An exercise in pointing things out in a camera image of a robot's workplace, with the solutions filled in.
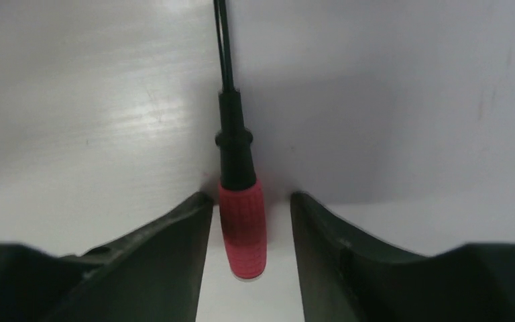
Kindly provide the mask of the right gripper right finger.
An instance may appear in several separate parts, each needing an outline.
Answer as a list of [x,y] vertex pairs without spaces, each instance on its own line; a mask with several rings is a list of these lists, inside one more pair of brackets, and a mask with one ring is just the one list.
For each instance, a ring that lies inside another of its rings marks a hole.
[[290,212],[306,321],[515,321],[515,244],[426,257],[303,192],[291,195]]

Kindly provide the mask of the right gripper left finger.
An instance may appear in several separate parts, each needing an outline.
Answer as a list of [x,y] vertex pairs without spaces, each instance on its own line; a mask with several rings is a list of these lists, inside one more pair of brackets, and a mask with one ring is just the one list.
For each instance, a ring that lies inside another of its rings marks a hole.
[[80,256],[0,243],[0,321],[194,321],[213,205],[197,192]]

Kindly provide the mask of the red black screwdriver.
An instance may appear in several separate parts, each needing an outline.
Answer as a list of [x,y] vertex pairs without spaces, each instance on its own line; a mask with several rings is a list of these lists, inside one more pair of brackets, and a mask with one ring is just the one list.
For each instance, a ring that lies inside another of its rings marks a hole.
[[258,180],[245,127],[241,94],[235,87],[225,1],[214,1],[222,89],[219,93],[220,151],[219,214],[227,259],[232,273],[244,280],[266,267],[267,232],[262,185]]

